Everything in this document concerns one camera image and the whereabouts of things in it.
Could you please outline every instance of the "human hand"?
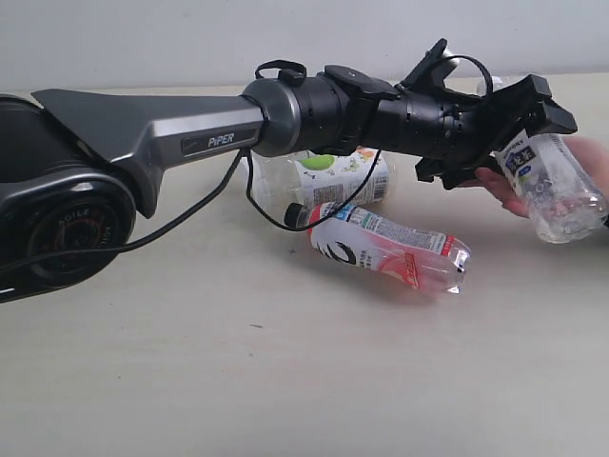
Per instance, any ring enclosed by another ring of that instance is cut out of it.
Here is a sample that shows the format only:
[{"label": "human hand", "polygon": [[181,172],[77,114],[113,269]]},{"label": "human hand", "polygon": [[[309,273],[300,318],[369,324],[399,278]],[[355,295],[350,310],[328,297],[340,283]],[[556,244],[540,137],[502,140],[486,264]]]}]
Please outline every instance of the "human hand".
[{"label": "human hand", "polygon": [[[580,163],[602,194],[609,198],[609,149],[601,143],[581,136],[565,136],[564,143]],[[483,187],[502,206],[520,217],[528,217],[526,204],[516,195],[507,179],[492,169],[477,169],[478,180],[464,183],[462,187]]]}]

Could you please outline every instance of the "finger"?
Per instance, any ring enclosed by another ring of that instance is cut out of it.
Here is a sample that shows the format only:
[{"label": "finger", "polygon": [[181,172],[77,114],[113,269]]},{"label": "finger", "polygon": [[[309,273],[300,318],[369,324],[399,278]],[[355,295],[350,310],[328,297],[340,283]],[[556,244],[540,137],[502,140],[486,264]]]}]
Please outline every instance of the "finger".
[{"label": "finger", "polygon": [[507,181],[485,182],[484,187],[502,203],[518,199],[516,193],[514,193]]},{"label": "finger", "polygon": [[502,206],[504,209],[507,209],[508,211],[510,211],[512,214],[514,214],[516,216],[525,217],[525,218],[529,217],[529,211],[528,211],[526,205],[524,204],[524,202],[522,200],[519,200],[518,198],[513,198],[511,200],[508,200],[505,203],[503,203]]}]

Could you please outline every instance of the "table surface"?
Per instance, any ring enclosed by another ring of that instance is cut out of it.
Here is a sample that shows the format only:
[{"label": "table surface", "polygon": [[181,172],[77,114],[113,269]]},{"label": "table surface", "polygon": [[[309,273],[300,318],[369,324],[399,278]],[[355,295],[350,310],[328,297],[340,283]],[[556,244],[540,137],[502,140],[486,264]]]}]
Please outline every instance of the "table surface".
[{"label": "table surface", "polygon": [[[609,75],[548,79],[580,133],[609,144]],[[431,301],[328,261],[233,180],[84,284],[0,307],[0,455],[605,454],[609,232],[544,244],[481,189],[419,183],[416,159],[392,155],[400,182],[376,211],[467,243],[462,295]],[[135,236],[231,159],[169,171]]]}]

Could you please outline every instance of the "plastic bottle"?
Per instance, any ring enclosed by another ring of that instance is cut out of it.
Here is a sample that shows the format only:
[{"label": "plastic bottle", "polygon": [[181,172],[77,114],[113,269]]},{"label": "plastic bottle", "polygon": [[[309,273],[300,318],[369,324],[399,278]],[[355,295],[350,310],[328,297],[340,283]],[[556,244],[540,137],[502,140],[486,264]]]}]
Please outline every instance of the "plastic bottle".
[{"label": "plastic bottle", "polygon": [[[322,203],[345,201],[362,183],[376,155],[374,149],[358,148],[347,157],[315,155],[309,151],[265,158],[252,156],[252,196],[271,216],[283,219],[290,203],[313,208]],[[244,179],[247,162],[242,162]],[[395,165],[382,152],[368,184],[351,201],[361,206],[379,202],[393,189]]]},{"label": "plastic bottle", "polygon": [[568,243],[603,227],[609,204],[559,135],[523,131],[495,157],[541,240]]},{"label": "plastic bottle", "polygon": [[[523,76],[492,76],[493,90],[500,90],[518,83]],[[486,94],[486,83],[482,79],[476,86],[476,94],[482,97]]]},{"label": "plastic bottle", "polygon": [[[304,227],[339,204],[307,209],[292,204],[285,224]],[[347,205],[308,231],[314,249],[337,262],[388,274],[424,293],[460,293],[470,249],[454,236],[416,230],[366,209]]]}]

